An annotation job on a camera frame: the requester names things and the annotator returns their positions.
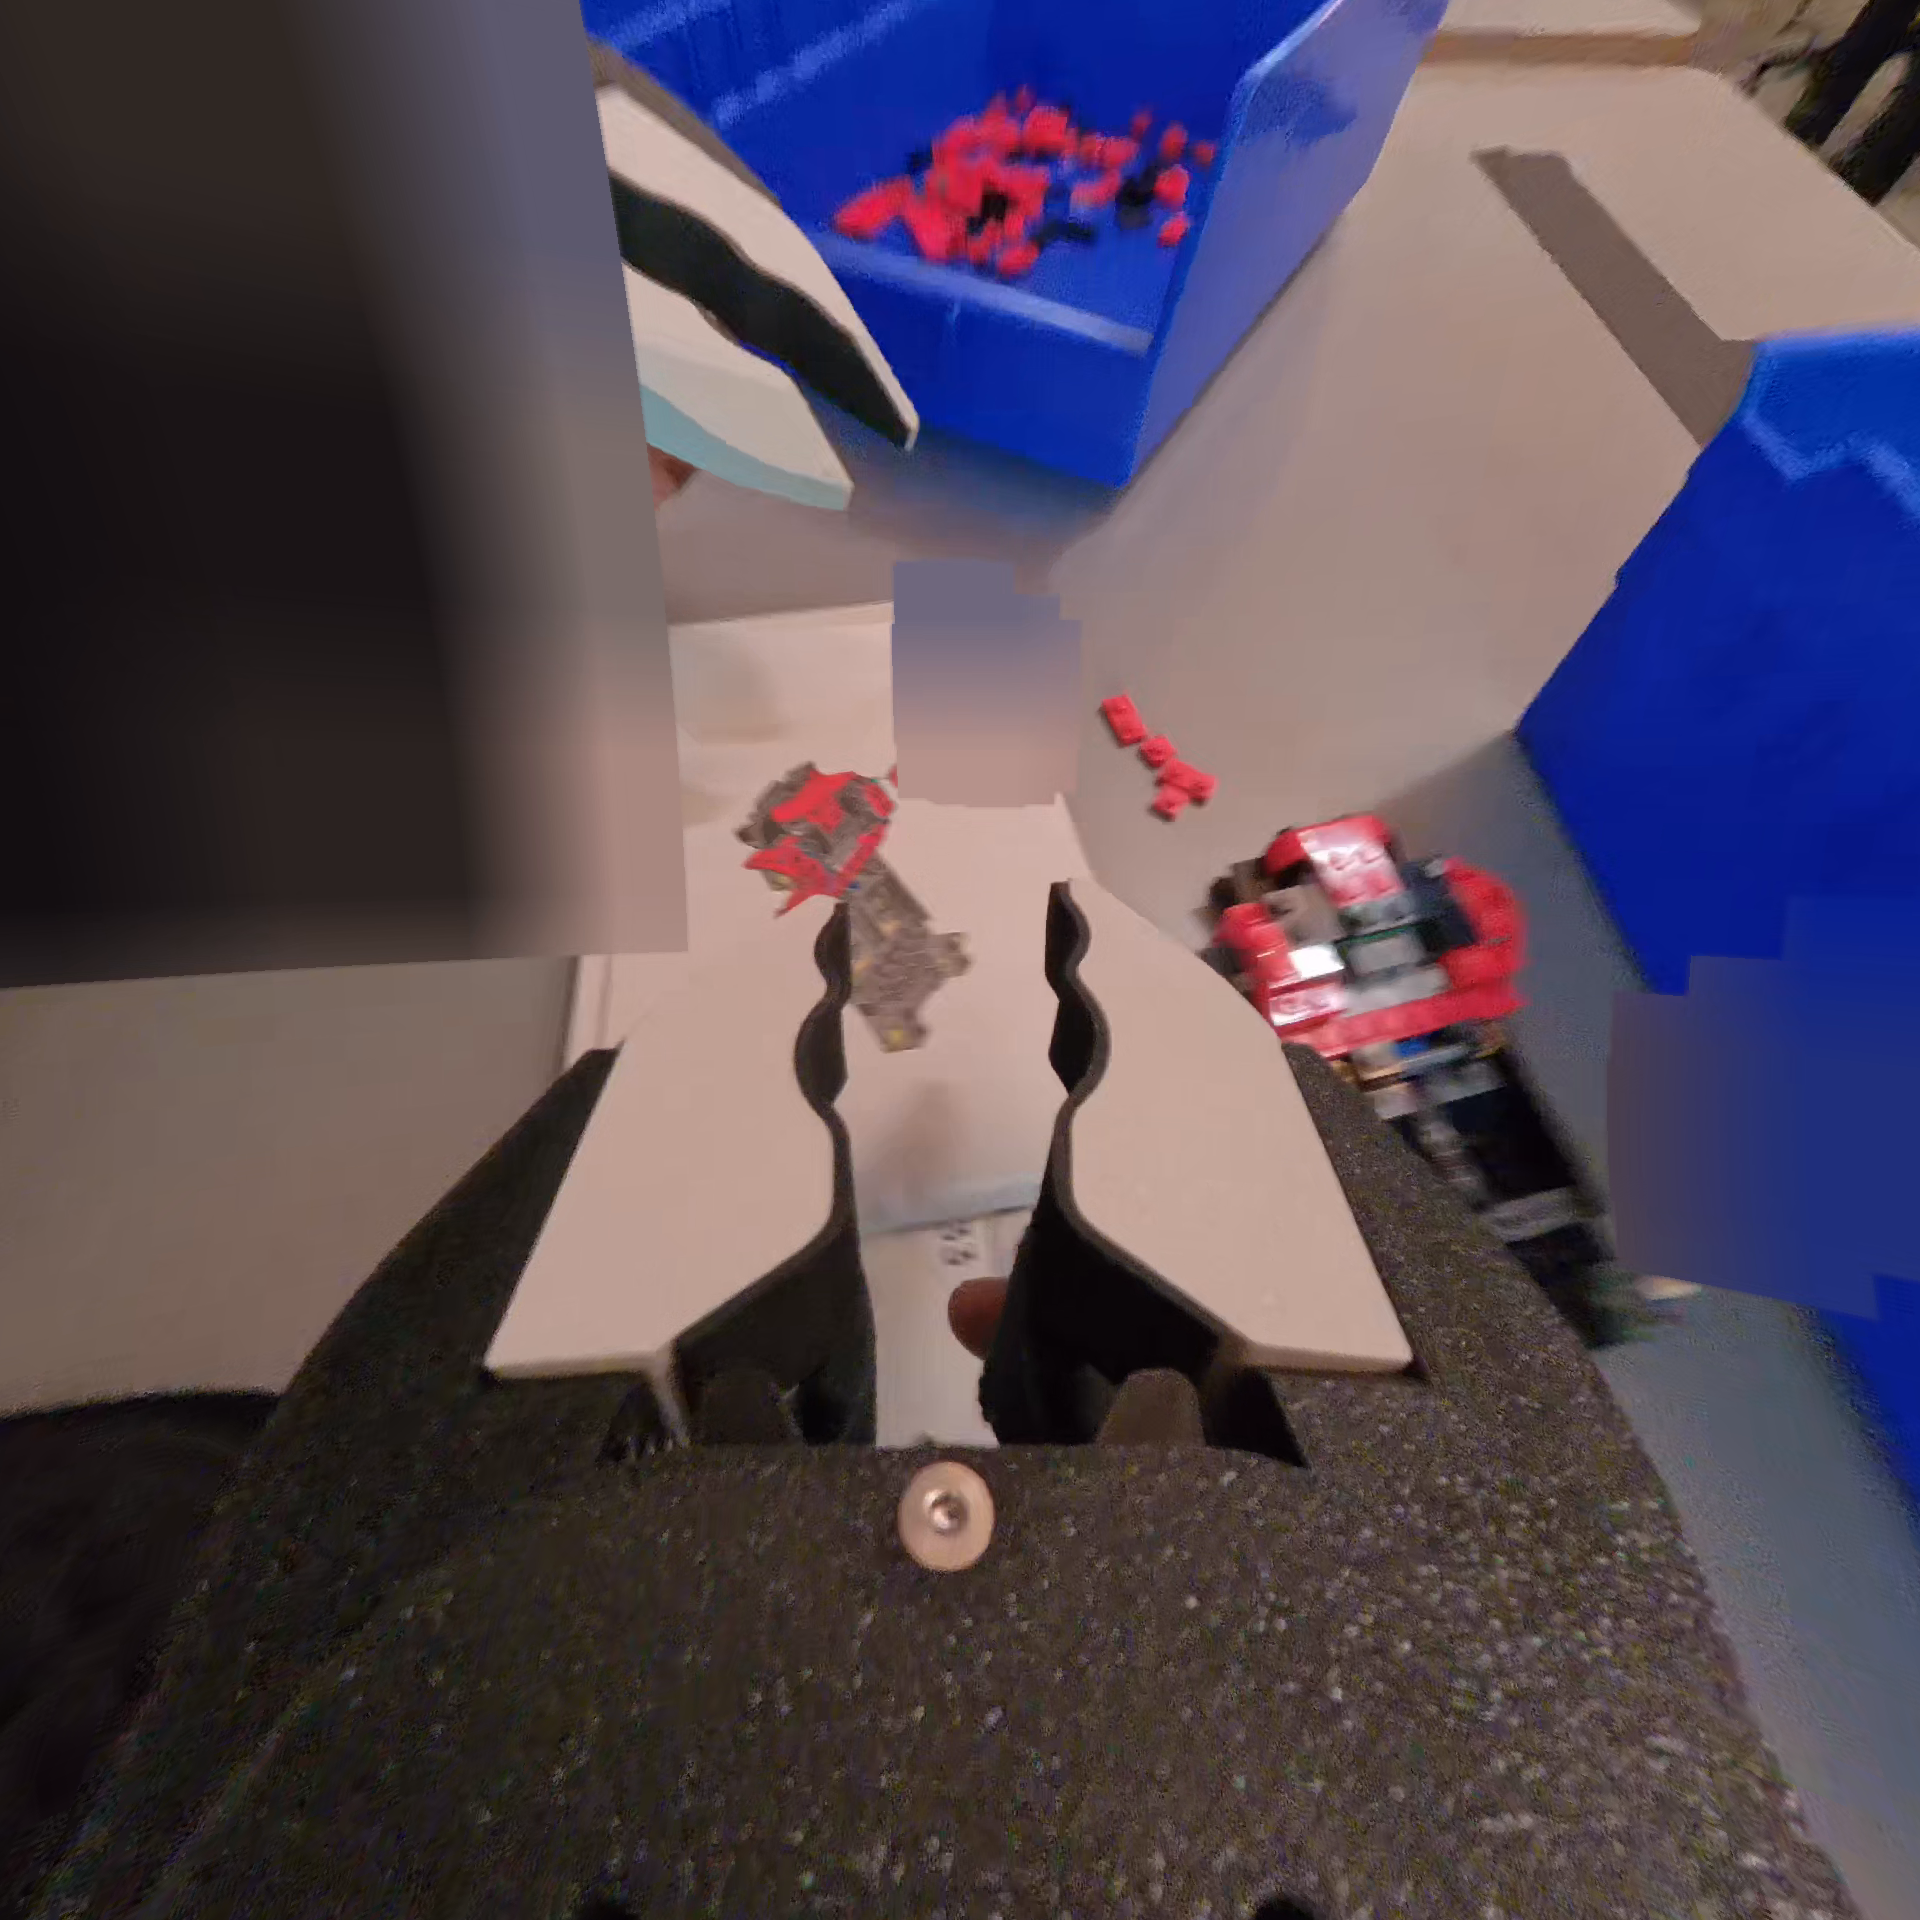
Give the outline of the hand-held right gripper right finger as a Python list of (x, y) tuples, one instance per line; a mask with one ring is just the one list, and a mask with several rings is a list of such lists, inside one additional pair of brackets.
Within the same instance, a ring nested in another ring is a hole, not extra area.
[(1417, 1364), (1296, 1071), (1196, 953), (1092, 880), (1048, 893), (1064, 1104), (984, 1360), (984, 1413), (1116, 1413), (1187, 1381), (1281, 1413), (1283, 1375)]

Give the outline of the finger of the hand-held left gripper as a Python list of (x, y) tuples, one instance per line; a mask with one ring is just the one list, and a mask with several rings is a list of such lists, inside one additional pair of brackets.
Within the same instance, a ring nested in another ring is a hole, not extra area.
[(843, 511), (853, 479), (800, 385), (680, 293), (621, 270), (651, 447), (739, 489)]
[(683, 295), (815, 403), (898, 451), (921, 416), (848, 293), (772, 191), (680, 101), (597, 81), (624, 268)]

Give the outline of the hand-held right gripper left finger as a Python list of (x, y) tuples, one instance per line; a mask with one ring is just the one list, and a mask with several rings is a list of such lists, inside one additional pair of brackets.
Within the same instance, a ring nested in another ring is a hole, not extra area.
[(797, 904), (632, 1022), (488, 1349), (498, 1377), (637, 1375), (689, 1430), (757, 1374), (803, 1438), (873, 1438), (848, 1080), (848, 911)]

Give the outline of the pile of red lego pieces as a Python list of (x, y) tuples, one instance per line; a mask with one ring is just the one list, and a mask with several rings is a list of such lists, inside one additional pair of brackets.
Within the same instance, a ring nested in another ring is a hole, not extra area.
[(1219, 142), (1187, 121), (1136, 110), (1104, 125), (1019, 87), (843, 196), (828, 228), (858, 247), (1017, 280), (1049, 251), (1082, 255), (1123, 233), (1179, 247), (1219, 157)]

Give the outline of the lego instruction booklet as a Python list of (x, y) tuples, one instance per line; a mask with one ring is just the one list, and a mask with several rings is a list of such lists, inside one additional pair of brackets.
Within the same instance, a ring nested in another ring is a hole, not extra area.
[(563, 1063), (616, 1045), (691, 959), (764, 933), (775, 889), (739, 830), (777, 776), (904, 775), (883, 856), (959, 937), (967, 966), (919, 1004), (921, 1040), (887, 1048), (847, 1023), (856, 1200), (879, 1325), (879, 1440), (984, 1449), (976, 1363), (948, 1329), (948, 1291), (1013, 1252), (1064, 1087), (1048, 1047), (1048, 899), (1083, 877), (1072, 827), (1083, 713), (1079, 637), (1049, 600), (961, 630), (908, 630), (897, 744), (895, 608), (817, 608), (668, 628), (680, 719), (691, 951), (587, 956)]

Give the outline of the red and black lego car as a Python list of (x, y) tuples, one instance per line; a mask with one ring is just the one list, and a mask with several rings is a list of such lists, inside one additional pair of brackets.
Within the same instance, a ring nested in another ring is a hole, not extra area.
[(1589, 1171), (1506, 1033), (1527, 924), (1498, 875), (1410, 856), (1378, 816), (1348, 814), (1232, 863), (1207, 921), (1215, 972), (1355, 1086), (1589, 1349), (1644, 1327)]

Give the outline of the black dimpled cushion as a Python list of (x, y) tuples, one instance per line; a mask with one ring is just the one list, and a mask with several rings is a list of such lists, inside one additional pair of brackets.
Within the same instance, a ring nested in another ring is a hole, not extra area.
[(272, 1416), (185, 1391), (2, 1422), (2, 1869), (11, 1913), (65, 1849), (144, 1696), (203, 1526)]

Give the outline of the blue divided plastic bin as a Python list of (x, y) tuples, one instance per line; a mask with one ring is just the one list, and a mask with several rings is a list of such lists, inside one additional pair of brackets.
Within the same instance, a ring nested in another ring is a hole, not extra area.
[(1915, 924), (1919, 339), (1761, 342), (1735, 412), (1517, 723), (1641, 980), (1801, 903)]

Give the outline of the grey tape strip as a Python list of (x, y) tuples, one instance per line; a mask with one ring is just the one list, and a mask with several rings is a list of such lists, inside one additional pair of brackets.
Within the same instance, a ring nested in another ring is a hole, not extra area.
[(1711, 445), (1738, 412), (1759, 342), (1716, 333), (1567, 156), (1485, 149), (1472, 160), (1695, 445)]

